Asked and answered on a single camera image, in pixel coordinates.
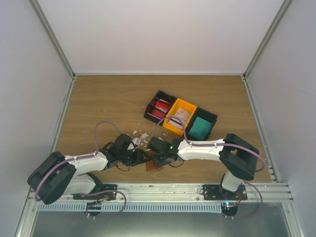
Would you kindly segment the brown leather card holder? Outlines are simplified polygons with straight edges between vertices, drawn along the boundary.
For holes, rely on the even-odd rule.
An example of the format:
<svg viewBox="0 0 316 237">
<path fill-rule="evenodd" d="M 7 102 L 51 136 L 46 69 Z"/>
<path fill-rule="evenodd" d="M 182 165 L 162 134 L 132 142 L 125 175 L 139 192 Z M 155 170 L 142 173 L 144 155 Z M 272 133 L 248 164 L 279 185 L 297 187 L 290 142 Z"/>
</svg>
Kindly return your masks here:
<svg viewBox="0 0 316 237">
<path fill-rule="evenodd" d="M 146 171 L 147 172 L 158 172 L 158 171 L 162 171 L 163 167 L 156 167 L 154 164 L 154 161 L 152 160 L 152 155 L 154 153 L 152 151 L 145 151 L 145 155 L 146 155 Z"/>
</svg>

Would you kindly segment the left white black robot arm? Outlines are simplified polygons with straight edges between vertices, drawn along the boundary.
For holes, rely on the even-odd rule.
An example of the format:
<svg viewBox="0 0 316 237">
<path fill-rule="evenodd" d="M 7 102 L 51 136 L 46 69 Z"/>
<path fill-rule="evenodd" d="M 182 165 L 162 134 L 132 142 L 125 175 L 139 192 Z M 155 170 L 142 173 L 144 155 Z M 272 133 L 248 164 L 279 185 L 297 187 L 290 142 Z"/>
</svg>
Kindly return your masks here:
<svg viewBox="0 0 316 237">
<path fill-rule="evenodd" d="M 91 154 L 65 156 L 53 152 L 28 177 L 28 185 L 35 191 L 35 199 L 52 204 L 60 197 L 74 195 L 77 198 L 104 199 L 110 187 L 93 174 L 117 167 L 119 163 L 131 168 L 148 160 L 139 148 L 140 139 L 120 134 L 114 142 Z"/>
</svg>

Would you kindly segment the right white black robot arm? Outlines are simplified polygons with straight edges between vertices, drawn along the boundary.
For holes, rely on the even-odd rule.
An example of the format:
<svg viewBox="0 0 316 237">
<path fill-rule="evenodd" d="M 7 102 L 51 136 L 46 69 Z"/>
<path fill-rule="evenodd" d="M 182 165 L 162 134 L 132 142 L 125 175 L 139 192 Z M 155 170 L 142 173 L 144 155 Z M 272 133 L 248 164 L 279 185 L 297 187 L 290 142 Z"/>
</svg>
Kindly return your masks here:
<svg viewBox="0 0 316 237">
<path fill-rule="evenodd" d="M 176 161 L 193 159 L 221 162 L 227 173 L 219 187 L 219 196 L 230 200 L 244 181 L 252 181 L 256 173 L 259 151 L 234 134 L 215 141 L 190 141 L 184 138 L 173 139 L 172 143 L 152 137 L 147 149 L 153 152 L 152 159 L 156 167 L 172 164 Z"/>
</svg>

